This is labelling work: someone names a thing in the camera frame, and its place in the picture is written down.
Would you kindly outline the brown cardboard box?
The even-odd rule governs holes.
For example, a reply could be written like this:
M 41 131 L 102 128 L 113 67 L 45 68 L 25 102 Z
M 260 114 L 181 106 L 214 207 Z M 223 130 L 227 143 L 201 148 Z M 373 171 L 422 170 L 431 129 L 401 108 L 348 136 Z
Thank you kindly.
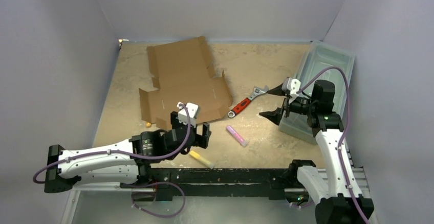
M 197 122 L 224 118 L 233 104 L 225 73 L 217 73 L 204 36 L 147 49 L 155 90 L 139 90 L 141 119 L 171 129 L 170 114 L 179 102 L 199 106 Z

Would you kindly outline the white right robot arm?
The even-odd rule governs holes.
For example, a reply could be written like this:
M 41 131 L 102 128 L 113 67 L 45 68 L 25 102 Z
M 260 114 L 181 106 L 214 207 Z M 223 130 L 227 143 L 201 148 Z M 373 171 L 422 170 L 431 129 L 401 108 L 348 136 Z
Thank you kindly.
M 281 86 L 270 90 L 269 94 L 284 96 L 284 102 L 261 116 L 278 125 L 290 113 L 306 115 L 325 162 L 327 179 L 321 177 L 313 163 L 294 160 L 287 173 L 288 182 L 307 190 L 315 204 L 317 223 L 368 223 L 374 204 L 363 196 L 353 173 L 344 143 L 344 125 L 341 116 L 333 111 L 335 85 L 317 80 L 309 98 L 299 96 L 300 86 L 299 80 L 286 78 Z

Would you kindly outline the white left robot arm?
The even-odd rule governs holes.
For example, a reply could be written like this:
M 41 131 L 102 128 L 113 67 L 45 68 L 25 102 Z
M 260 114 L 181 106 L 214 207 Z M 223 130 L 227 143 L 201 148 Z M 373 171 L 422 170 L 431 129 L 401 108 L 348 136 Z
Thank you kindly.
M 187 155 L 192 147 L 206 149 L 212 135 L 210 125 L 203 123 L 197 132 L 198 108 L 190 103 L 179 105 L 170 115 L 171 129 L 144 131 L 120 142 L 90 149 L 68 150 L 52 145 L 47 165 L 33 176 L 45 193 L 60 193 L 75 185 L 120 183 L 127 188 L 157 188 L 168 181 L 162 169 L 152 164 Z

